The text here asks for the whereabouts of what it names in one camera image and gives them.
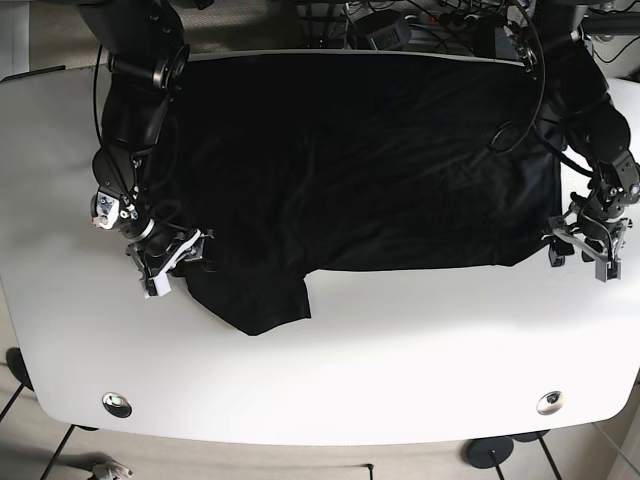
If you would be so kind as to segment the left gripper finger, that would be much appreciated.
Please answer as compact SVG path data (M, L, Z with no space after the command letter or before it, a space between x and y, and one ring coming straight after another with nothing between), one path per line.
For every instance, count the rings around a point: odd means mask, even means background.
M572 254L572 244L556 237L549 241L548 259L551 267L562 267L566 258Z

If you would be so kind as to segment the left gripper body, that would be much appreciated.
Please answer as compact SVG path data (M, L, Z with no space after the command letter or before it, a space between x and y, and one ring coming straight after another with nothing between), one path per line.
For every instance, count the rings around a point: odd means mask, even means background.
M621 278L621 252L625 235L632 228L629 218L607 222L579 210L569 210L564 215L550 217L547 224L546 238L550 241L556 237L572 244L573 254L579 250L585 263L594 264L597 280L607 282Z

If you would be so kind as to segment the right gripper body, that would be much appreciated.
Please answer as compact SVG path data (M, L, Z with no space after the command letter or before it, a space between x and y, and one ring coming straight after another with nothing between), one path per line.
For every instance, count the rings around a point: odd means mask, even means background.
M213 239L211 230L184 230L170 226L147 226L133 237L125 253L141 275L144 298L170 293L170 273L181 263L201 261L206 242Z

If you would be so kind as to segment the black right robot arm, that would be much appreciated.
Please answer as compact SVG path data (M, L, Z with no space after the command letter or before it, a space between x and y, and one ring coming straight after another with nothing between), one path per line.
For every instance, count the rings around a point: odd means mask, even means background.
M167 1L80 1L82 20L109 54L111 84L104 106L94 107L99 149L92 160L98 189L93 225L128 240L127 255L147 297L170 292L170 272L197 256L197 228L161 219L149 197L153 162L190 47L179 14Z

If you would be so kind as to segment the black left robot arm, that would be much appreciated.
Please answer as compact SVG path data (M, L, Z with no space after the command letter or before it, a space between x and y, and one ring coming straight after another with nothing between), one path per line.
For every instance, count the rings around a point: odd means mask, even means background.
M602 282L621 276L624 236L632 226L627 207L639 201L639 165L631 129L616 109L609 86L584 40L586 1L509 1L524 20L504 28L526 70L539 84L528 131L554 159L588 179L588 193L572 193L567 209L549 217L544 238L549 262L564 264L579 252Z

